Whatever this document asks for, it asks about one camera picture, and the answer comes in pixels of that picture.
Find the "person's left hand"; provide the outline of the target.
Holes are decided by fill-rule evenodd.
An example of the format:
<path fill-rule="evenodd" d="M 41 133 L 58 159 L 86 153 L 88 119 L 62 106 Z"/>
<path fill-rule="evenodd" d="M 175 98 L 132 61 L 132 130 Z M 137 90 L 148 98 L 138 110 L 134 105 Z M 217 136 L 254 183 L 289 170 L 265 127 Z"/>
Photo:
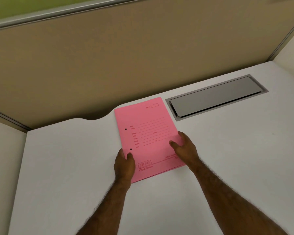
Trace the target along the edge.
<path fill-rule="evenodd" d="M 130 185 L 135 168 L 136 166 L 127 164 L 127 155 L 124 154 L 123 149 L 120 149 L 114 163 L 115 181 Z"/>

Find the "person's right hand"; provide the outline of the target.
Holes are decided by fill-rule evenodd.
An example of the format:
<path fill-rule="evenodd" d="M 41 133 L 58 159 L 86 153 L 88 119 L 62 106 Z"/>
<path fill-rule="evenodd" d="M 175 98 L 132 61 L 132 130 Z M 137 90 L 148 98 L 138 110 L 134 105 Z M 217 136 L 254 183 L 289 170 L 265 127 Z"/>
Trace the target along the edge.
<path fill-rule="evenodd" d="M 190 138 L 181 131 L 178 131 L 178 135 L 180 136 L 183 144 L 183 150 L 174 150 L 176 155 L 189 167 L 189 169 L 195 174 L 202 161 L 198 155 L 196 146 L 190 140 Z"/>

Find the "pink paper file folder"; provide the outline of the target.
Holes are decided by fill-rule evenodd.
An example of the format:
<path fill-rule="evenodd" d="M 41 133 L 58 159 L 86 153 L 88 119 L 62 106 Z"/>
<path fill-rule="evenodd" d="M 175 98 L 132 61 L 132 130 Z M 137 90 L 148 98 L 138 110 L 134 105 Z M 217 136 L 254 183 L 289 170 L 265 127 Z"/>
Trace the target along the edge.
<path fill-rule="evenodd" d="M 184 166 L 169 141 L 182 140 L 161 97 L 114 110 L 122 149 L 135 160 L 131 183 Z"/>

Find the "person's right forearm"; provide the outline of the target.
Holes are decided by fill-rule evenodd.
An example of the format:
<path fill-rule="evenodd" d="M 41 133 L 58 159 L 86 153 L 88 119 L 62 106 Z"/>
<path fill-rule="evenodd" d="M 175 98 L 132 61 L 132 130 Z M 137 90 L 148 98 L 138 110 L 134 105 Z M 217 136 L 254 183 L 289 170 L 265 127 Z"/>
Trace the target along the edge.
<path fill-rule="evenodd" d="M 223 182 L 200 158 L 192 160 L 189 168 L 196 176 L 224 235 L 289 235 Z"/>

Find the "person's left forearm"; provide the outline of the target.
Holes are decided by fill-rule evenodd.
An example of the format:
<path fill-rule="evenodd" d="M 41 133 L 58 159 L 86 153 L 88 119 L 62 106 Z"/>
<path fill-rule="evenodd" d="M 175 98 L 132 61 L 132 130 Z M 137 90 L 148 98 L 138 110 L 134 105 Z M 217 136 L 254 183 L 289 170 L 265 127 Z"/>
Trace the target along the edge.
<path fill-rule="evenodd" d="M 116 179 L 95 210 L 76 235 L 117 235 L 130 180 Z"/>

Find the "beige fabric partition panel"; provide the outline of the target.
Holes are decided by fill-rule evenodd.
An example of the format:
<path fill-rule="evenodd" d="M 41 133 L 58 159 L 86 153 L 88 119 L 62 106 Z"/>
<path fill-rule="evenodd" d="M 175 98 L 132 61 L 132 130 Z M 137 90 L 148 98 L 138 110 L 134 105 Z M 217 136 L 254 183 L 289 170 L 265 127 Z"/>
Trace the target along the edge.
<path fill-rule="evenodd" d="M 0 113 L 31 129 L 265 62 L 294 0 L 140 0 L 0 30 Z"/>

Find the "aluminium partition corner post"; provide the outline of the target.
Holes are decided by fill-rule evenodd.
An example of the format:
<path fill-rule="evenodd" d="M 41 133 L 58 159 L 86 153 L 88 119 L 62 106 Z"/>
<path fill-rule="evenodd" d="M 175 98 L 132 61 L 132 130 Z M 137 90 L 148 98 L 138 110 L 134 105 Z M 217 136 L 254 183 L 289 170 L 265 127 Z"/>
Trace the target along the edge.
<path fill-rule="evenodd" d="M 0 112 L 0 118 L 5 119 L 6 121 L 18 126 L 19 128 L 22 128 L 23 130 L 26 130 L 27 132 L 33 130 L 32 128 L 22 124 L 19 121 L 16 121 L 15 119 L 13 119 L 13 118 L 9 117 L 8 115 L 6 115 L 4 113 L 1 113 L 1 112 Z"/>
<path fill-rule="evenodd" d="M 288 32 L 288 34 L 283 38 L 281 43 L 275 48 L 275 50 L 271 53 L 271 55 L 267 58 L 265 62 L 269 62 L 275 59 L 275 57 L 282 51 L 282 49 L 288 44 L 288 42 L 292 39 L 294 36 L 294 26 L 292 29 Z"/>

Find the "long aluminium partition rail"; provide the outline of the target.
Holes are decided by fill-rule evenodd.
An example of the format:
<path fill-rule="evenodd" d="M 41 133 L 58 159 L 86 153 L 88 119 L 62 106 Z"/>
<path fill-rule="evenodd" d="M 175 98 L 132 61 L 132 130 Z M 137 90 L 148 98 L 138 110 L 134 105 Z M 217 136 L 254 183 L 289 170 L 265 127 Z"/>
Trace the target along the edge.
<path fill-rule="evenodd" d="M 0 18 L 0 30 L 142 0 L 88 0 Z"/>

